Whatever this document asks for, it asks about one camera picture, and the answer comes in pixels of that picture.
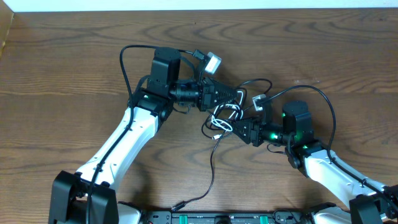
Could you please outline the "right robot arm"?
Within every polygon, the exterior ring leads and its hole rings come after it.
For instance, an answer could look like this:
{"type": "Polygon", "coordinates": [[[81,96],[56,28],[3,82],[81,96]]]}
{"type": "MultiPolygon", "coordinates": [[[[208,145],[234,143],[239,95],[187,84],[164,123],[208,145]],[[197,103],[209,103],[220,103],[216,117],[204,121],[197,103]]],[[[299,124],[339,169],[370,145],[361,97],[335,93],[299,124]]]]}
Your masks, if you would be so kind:
{"type": "Polygon", "coordinates": [[[306,213],[304,222],[382,223],[387,218],[397,218],[397,186],[366,177],[316,139],[306,102],[285,104],[282,124],[273,122],[270,104],[266,103],[262,109],[263,118],[234,122],[233,133],[255,147],[264,142],[284,146],[284,154],[294,169],[326,187],[349,209],[346,212],[333,203],[324,203],[306,213]]]}

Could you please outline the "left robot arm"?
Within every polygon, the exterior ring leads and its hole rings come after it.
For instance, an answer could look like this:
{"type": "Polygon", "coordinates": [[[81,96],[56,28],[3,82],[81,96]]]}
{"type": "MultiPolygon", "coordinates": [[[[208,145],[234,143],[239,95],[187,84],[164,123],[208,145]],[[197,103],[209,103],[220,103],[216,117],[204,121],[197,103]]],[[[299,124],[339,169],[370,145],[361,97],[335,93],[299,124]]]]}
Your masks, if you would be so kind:
{"type": "Polygon", "coordinates": [[[178,76],[185,51],[170,47],[153,50],[150,74],[139,80],[136,89],[127,90],[127,109],[112,135],[75,173],[61,171],[55,178],[49,223],[139,223],[141,212],[118,202],[116,192],[133,160],[174,111],[174,105],[206,111],[237,97],[236,90],[210,77],[221,64],[217,55],[191,52],[199,64],[186,60],[193,76],[181,80],[178,76]]]}

